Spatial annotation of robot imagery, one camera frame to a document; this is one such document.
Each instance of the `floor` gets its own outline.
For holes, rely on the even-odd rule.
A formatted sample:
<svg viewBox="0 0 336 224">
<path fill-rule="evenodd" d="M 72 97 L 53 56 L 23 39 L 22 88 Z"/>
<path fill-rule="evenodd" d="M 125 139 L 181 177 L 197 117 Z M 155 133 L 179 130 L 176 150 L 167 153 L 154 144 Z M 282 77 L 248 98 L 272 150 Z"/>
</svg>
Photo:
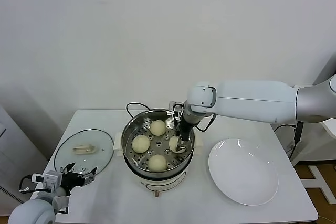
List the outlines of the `floor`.
<svg viewBox="0 0 336 224">
<path fill-rule="evenodd" d="M 0 224 L 8 224 L 8 217 L 0 216 Z"/>
<path fill-rule="evenodd" d="M 334 169 L 334 165 L 317 165 L 318 169 L 320 170 L 321 174 L 323 175 L 324 179 L 328 183 L 330 189 L 336 195 L 336 170 Z M 295 170 L 297 171 L 300 178 L 313 178 L 311 175 L 307 165 L 296 165 Z M 330 205 L 324 198 L 323 193 L 320 189 L 311 188 L 307 189 L 309 197 L 314 203 L 314 206 L 319 213 L 319 216 L 326 217 L 331 221 L 336 222 L 336 205 Z M 319 218 L 317 224 L 332 224 L 331 222 Z M 0 224 L 7 224 L 8 217 L 0 216 Z"/>
</svg>

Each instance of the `glass lid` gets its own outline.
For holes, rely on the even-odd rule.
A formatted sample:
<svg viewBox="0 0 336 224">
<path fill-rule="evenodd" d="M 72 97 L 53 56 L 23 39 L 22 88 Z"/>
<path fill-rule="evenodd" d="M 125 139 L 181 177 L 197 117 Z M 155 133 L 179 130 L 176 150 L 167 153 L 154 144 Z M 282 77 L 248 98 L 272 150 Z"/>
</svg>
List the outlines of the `glass lid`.
<svg viewBox="0 0 336 224">
<path fill-rule="evenodd" d="M 54 168 L 60 171 L 61 167 L 75 163 L 71 172 L 87 173 L 97 167 L 100 173 L 110 162 L 113 155 L 113 140 L 102 130 L 83 130 L 65 140 L 58 149 Z"/>
</svg>

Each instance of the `stainless steel steamer basket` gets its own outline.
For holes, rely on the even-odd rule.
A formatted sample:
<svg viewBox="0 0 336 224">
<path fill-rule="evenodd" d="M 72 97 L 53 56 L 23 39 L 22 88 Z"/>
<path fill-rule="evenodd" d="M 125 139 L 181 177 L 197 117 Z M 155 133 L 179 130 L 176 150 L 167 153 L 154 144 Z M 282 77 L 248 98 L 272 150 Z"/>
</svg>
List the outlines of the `stainless steel steamer basket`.
<svg viewBox="0 0 336 224">
<path fill-rule="evenodd" d="M 193 131 L 190 132 L 190 140 L 184 153 L 173 153 L 169 149 L 169 139 L 175 136 L 176 132 L 174 122 L 167 112 L 169 110 L 166 109 L 144 111 L 128 122 L 121 135 L 126 164 L 135 174 L 148 180 L 160 181 L 177 176 L 189 165 L 193 156 L 195 143 Z M 155 120 L 166 122 L 167 129 L 162 136 L 154 136 L 150 132 L 150 125 Z M 138 135 L 146 135 L 151 141 L 150 147 L 145 153 L 136 153 L 132 149 L 132 141 Z M 167 170 L 163 172 L 148 170 L 148 160 L 155 154 L 163 155 L 167 159 Z"/>
</svg>

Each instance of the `steamed bun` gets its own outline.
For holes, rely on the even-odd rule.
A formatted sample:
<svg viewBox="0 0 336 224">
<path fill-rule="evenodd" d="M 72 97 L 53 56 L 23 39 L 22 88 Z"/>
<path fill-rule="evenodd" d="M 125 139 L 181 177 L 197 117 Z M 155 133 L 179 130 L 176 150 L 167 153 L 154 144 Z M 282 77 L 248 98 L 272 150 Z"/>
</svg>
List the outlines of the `steamed bun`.
<svg viewBox="0 0 336 224">
<path fill-rule="evenodd" d="M 166 132 L 166 123 L 161 120 L 153 121 L 149 130 L 154 136 L 161 136 Z"/>
<path fill-rule="evenodd" d="M 167 169 L 167 160 L 164 156 L 156 154 L 149 159 L 148 169 L 152 172 L 162 172 Z"/>
<path fill-rule="evenodd" d="M 172 136 L 172 137 L 169 139 L 169 149 L 170 149 L 172 152 L 175 152 L 175 153 L 182 153 L 182 152 L 185 152 L 185 149 L 181 149 L 181 150 L 179 150 L 179 151 L 176 150 L 178 139 L 179 139 L 179 137 L 177 137 L 177 136 Z"/>
<path fill-rule="evenodd" d="M 151 142 L 148 137 L 144 135 L 136 136 L 132 141 L 132 149 L 136 153 L 144 153 L 148 150 Z"/>
</svg>

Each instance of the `black cable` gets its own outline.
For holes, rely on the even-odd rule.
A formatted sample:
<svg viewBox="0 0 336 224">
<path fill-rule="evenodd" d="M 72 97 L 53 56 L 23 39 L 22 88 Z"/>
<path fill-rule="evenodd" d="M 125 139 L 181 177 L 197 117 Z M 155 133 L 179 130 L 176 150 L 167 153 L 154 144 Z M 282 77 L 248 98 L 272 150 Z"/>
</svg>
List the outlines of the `black cable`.
<svg viewBox="0 0 336 224">
<path fill-rule="evenodd" d="M 31 180 L 33 176 L 30 174 L 30 175 L 27 175 L 27 176 L 24 176 L 21 180 L 20 180 L 20 184 L 19 184 L 19 190 L 22 190 L 22 183 L 25 179 L 29 179 Z"/>
<path fill-rule="evenodd" d="M 149 108 L 147 105 L 145 105 L 145 104 L 143 104 L 143 103 L 141 103 L 141 102 L 130 102 L 130 103 L 128 103 L 128 104 L 126 105 L 126 111 L 127 111 L 128 115 L 130 115 L 132 118 L 133 118 L 134 116 L 133 116 L 133 115 L 131 114 L 131 112 L 128 110 L 128 106 L 129 106 L 129 105 L 132 105 L 132 104 L 141 105 L 141 106 L 144 106 L 146 109 L 150 110 L 150 108 Z"/>
<path fill-rule="evenodd" d="M 198 129 L 198 130 L 201 131 L 201 132 L 206 132 L 207 129 L 210 127 L 210 125 L 215 121 L 216 116 L 217 116 L 217 115 L 213 115 L 213 116 L 212 116 L 212 118 L 210 119 L 208 125 L 205 127 L 204 130 L 200 129 L 198 126 L 196 126 L 195 128 Z"/>
<path fill-rule="evenodd" d="M 302 131 L 303 131 L 303 122 L 298 121 L 297 124 L 296 124 L 296 126 L 295 126 L 295 135 L 294 135 L 294 141 L 295 141 L 295 143 L 294 143 L 294 147 L 292 149 L 292 152 L 291 152 L 291 154 L 289 156 L 289 159 L 292 158 L 294 150 L 295 150 L 295 147 L 297 146 L 297 144 L 301 140 Z"/>
<path fill-rule="evenodd" d="M 294 143 L 294 147 L 293 147 L 292 152 L 291 152 L 291 154 L 290 154 L 290 156 L 289 156 L 289 159 L 292 158 L 292 155 L 293 155 L 293 153 L 294 153 L 294 150 L 295 150 L 295 147 L 296 147 L 297 144 L 298 144 L 298 142 L 295 142 L 295 143 Z"/>
<path fill-rule="evenodd" d="M 22 191 L 22 183 L 25 179 L 29 179 L 31 180 L 33 176 L 32 175 L 27 175 L 27 176 L 24 176 L 21 180 L 20 180 L 20 184 L 19 184 L 19 192 L 22 193 L 22 194 L 30 194 L 30 193 L 33 193 L 35 191 L 47 191 L 48 193 L 51 192 L 50 189 L 34 189 L 34 190 L 27 190 L 27 191 Z"/>
<path fill-rule="evenodd" d="M 274 130 L 274 132 L 276 132 L 279 128 L 285 127 L 285 126 L 290 126 L 290 127 L 294 128 L 294 129 L 296 128 L 296 125 L 294 125 L 294 124 L 283 124 L 283 125 L 280 125 L 280 126 L 276 127 L 275 130 Z"/>
<path fill-rule="evenodd" d="M 51 192 L 50 189 L 43 188 L 43 189 L 34 189 L 34 190 L 20 191 L 20 193 L 22 193 L 22 194 L 30 194 L 30 193 L 34 193 L 36 191 L 46 191 L 47 193 Z"/>
</svg>

